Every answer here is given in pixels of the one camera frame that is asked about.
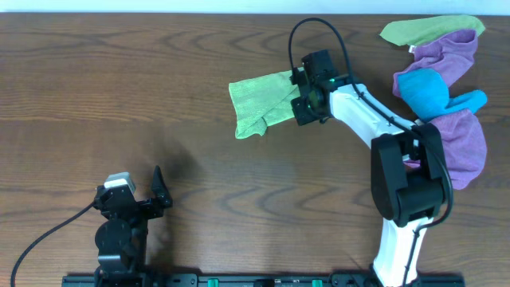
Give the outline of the olive green cloth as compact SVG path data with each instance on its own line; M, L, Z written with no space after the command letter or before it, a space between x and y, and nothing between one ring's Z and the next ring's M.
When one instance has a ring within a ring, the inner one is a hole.
M480 36L485 25L471 15L443 15L391 22L382 29L380 37L396 46L422 45L460 29L474 29Z

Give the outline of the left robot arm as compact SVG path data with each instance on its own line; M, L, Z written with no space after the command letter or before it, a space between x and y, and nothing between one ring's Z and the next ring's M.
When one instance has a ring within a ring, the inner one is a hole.
M159 286L164 280L145 265L148 221L161 218L173 199L155 167L150 186L152 198L135 199L135 184L127 172L109 175L96 189L93 207L107 221L96 232L98 262L102 274L98 286Z

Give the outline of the blue cloth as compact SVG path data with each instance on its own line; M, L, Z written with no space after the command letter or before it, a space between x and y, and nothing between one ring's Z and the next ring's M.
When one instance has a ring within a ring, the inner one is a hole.
M481 90L451 97L449 87L433 69L417 69L397 76L400 97L423 122L468 109L475 114L487 102Z

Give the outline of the bright green cloth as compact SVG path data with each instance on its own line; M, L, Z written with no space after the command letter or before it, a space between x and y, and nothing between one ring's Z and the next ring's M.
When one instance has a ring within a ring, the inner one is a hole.
M271 73L229 84L237 117L235 138L263 136L269 126L294 117L291 101L300 96L291 71Z

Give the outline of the upper purple cloth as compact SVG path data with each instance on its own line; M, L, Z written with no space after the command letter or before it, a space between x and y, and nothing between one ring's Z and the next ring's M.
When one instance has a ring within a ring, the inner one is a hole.
M394 74L393 94L400 97L398 76L417 69L433 69L450 87L474 65L477 47L475 29L459 29L424 45L411 45L409 52L414 55L414 61Z

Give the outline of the lower purple cloth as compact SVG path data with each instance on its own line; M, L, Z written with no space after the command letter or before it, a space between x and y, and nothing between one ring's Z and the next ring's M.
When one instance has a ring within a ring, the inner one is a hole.
M454 190L465 189L485 167L487 144L478 118L469 110L430 121L441 134L446 166Z

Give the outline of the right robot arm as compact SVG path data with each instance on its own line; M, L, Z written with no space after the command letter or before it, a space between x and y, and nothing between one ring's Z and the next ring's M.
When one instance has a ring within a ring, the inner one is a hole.
M299 89L292 100L298 124L334 118L371 150L371 195L383 218L379 252L372 265L382 286L419 286L417 262L423 234L440 223L437 214L452 187L438 130L397 116L350 75L294 68Z

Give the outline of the purple cloth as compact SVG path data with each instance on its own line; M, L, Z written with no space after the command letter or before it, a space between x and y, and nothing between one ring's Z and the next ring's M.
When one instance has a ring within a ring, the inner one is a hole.
M454 190L465 189L485 167L487 144L478 118L469 110L430 121L441 134L446 166Z
M477 47L475 29L459 29L424 45L411 45L409 52L414 55L414 61L394 74L393 94L400 97L398 76L417 69L433 69L450 87L474 65Z

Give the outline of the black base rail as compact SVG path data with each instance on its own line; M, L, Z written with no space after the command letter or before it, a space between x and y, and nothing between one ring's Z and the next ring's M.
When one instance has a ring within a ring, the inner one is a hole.
M94 276L64 276L63 287L92 286L157 286L157 287L368 287L383 286L368 273L333 273L330 276L198 276L192 273L173 274L163 279L146 282L111 283ZM464 287L463 277L456 275L422 275L406 286L417 287Z

